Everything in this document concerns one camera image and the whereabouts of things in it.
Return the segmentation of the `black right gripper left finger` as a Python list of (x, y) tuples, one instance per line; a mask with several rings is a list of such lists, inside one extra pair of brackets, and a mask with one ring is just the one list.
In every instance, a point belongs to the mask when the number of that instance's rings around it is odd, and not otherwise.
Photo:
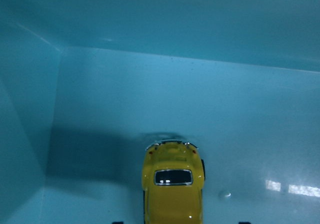
[(111, 224), (124, 224), (124, 221), (114, 221)]

